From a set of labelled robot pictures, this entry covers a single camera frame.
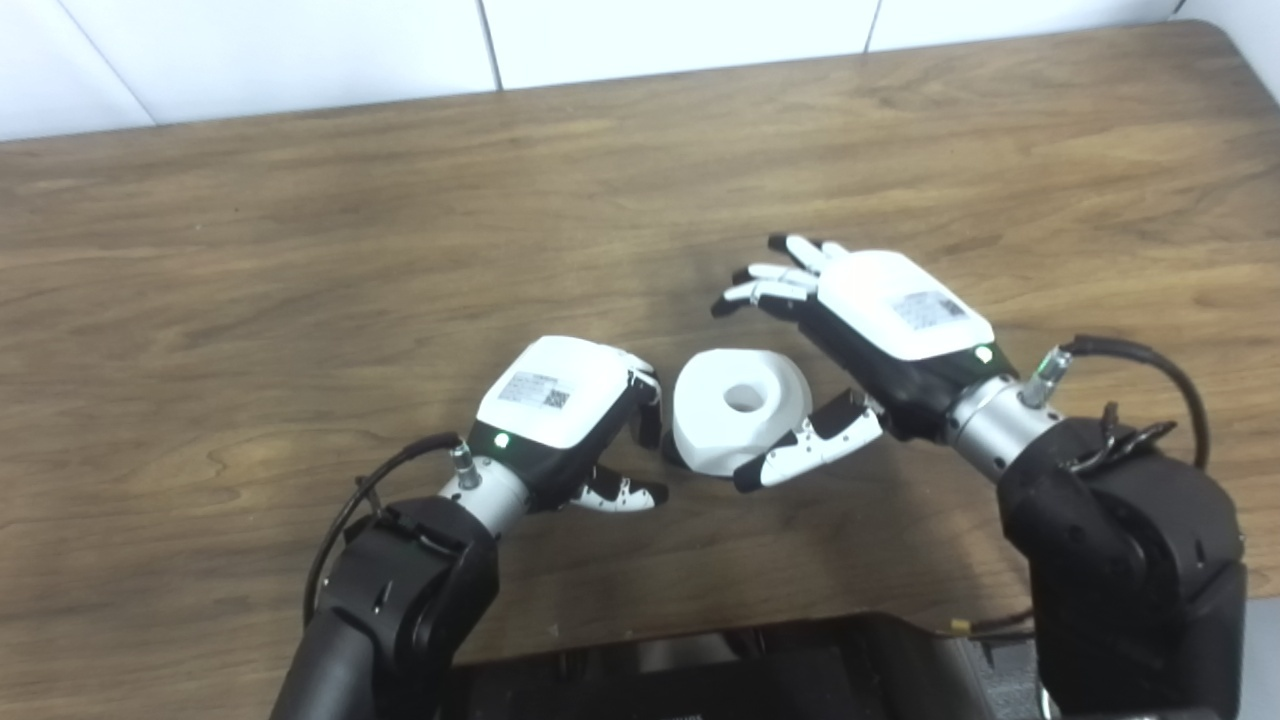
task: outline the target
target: label sticker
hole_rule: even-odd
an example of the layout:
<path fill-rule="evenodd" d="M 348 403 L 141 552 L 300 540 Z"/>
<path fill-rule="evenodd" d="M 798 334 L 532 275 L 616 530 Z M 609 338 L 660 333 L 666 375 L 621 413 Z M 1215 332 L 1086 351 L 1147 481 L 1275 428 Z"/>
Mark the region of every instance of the label sticker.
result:
<path fill-rule="evenodd" d="M 557 378 L 538 373 L 516 373 L 507 387 L 498 393 L 498 400 L 508 400 L 530 407 L 562 410 L 571 396 L 572 388 Z"/>
<path fill-rule="evenodd" d="M 936 290 L 904 295 L 891 300 L 890 307 L 913 331 L 925 331 L 965 319 L 964 307 Z"/>

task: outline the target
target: wood grain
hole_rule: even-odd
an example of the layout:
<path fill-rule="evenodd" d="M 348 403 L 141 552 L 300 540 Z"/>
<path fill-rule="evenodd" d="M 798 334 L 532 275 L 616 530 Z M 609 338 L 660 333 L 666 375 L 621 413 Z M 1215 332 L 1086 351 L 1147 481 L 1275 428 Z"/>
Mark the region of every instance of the wood grain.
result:
<path fill-rule="evenodd" d="M 774 348 L 833 395 L 794 328 L 708 315 L 776 229 L 908 252 L 1024 368 L 1080 331 L 1175 357 L 1251 592 L 1280 594 L 1277 197 L 1280 113 L 1193 23 L 0 145 L 0 715 L 265 716 L 351 478 L 466 429 L 540 334 L 668 383 Z M 1102 360 L 1060 406 L 1112 397 L 1181 416 Z M 465 660 L 1025 602 L 991 487 L 945 450 L 750 497 L 609 459 L 671 503 L 521 524 Z"/>

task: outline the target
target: silver cylindrical joint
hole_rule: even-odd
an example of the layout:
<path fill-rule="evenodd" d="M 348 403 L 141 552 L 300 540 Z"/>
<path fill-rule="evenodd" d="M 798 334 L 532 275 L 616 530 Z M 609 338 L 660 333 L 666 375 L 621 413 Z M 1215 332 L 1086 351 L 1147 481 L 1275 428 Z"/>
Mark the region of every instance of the silver cylindrical joint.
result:
<path fill-rule="evenodd" d="M 480 464 L 484 484 L 465 487 L 457 474 L 440 489 L 440 496 L 465 507 L 497 539 L 529 509 L 529 488 L 502 462 L 480 457 Z"/>
<path fill-rule="evenodd" d="M 1027 386 L 1007 375 L 970 389 L 947 416 L 947 445 L 979 473 L 998 480 L 1036 438 L 1062 421 L 1052 406 L 1028 407 Z"/>
<path fill-rule="evenodd" d="M 1039 368 L 1036 368 L 1036 373 L 1023 384 L 1019 400 L 1023 401 L 1023 405 L 1036 410 L 1044 407 L 1048 398 L 1053 396 L 1053 391 L 1057 389 L 1057 383 L 1062 382 L 1062 378 L 1066 377 L 1066 370 L 1070 366 L 1070 352 L 1061 347 L 1050 350 L 1044 360 L 1041 360 Z"/>
<path fill-rule="evenodd" d="M 471 459 L 471 448 L 467 443 L 460 443 L 451 450 L 449 457 L 453 460 L 453 469 L 458 473 L 458 482 L 465 489 L 480 486 L 480 470 L 476 470 L 475 461 Z"/>

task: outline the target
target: white robotic hand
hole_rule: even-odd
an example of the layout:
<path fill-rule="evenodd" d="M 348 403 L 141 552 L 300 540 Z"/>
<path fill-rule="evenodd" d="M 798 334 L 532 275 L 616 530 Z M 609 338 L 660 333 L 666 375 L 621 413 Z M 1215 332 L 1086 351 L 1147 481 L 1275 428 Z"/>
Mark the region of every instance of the white robotic hand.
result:
<path fill-rule="evenodd" d="M 867 392 L 810 415 L 767 454 L 735 473 L 748 492 L 812 470 L 872 442 L 883 427 L 899 439 L 945 441 L 947 410 L 968 387 L 1015 375 L 991 324 L 905 255 L 850 252 L 799 234 L 769 237 L 797 265 L 753 264 L 712 306 L 726 316 L 753 305 L 795 322 Z"/>
<path fill-rule="evenodd" d="M 485 393 L 442 495 L 495 532 L 525 512 L 567 503 L 602 512 L 660 505 L 662 483 L 599 465 L 628 424 L 643 447 L 658 447 L 660 402 L 653 366 L 635 355 L 573 337 L 539 338 Z"/>

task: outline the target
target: wire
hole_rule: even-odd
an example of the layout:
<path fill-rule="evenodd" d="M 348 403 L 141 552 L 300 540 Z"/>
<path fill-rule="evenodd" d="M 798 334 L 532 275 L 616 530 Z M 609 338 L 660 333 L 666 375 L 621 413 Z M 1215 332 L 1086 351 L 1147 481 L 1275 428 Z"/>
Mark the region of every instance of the wire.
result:
<path fill-rule="evenodd" d="M 338 516 L 333 519 L 333 524 L 324 534 L 324 539 L 320 541 L 320 548 L 316 550 L 316 556 L 311 561 L 311 569 L 307 571 L 307 584 L 306 591 L 302 596 L 302 626 L 311 623 L 311 616 L 316 611 L 316 596 L 320 593 L 320 574 L 324 573 L 325 561 L 329 559 L 329 552 L 333 551 L 334 543 L 338 542 L 338 537 L 342 534 L 343 528 L 347 527 L 347 521 L 351 520 L 351 515 L 360 506 L 361 501 L 369 497 L 369 493 L 374 491 L 378 483 L 383 482 L 383 478 L 392 474 L 396 468 L 413 460 L 415 457 L 426 455 L 436 450 L 448 450 L 451 447 L 457 447 L 462 442 L 462 438 L 457 433 L 439 433 L 434 436 L 428 436 L 425 438 L 413 441 L 406 445 L 399 452 L 393 455 L 390 460 L 383 462 L 376 470 L 370 473 L 361 480 L 356 492 L 347 498 L 347 502 L 338 511 Z"/>
<path fill-rule="evenodd" d="M 1204 410 L 1204 401 L 1201 400 L 1199 391 L 1196 389 L 1196 383 L 1172 360 L 1138 342 L 1087 334 L 1075 336 L 1075 340 L 1064 345 L 1062 350 L 1078 356 L 1101 355 L 1105 357 L 1133 360 L 1134 363 L 1151 365 L 1164 373 L 1165 377 L 1178 386 L 1179 392 L 1183 393 L 1183 400 L 1187 402 L 1187 413 L 1192 416 L 1192 433 L 1196 436 L 1196 459 L 1193 464 L 1201 470 L 1208 465 L 1208 413 Z"/>

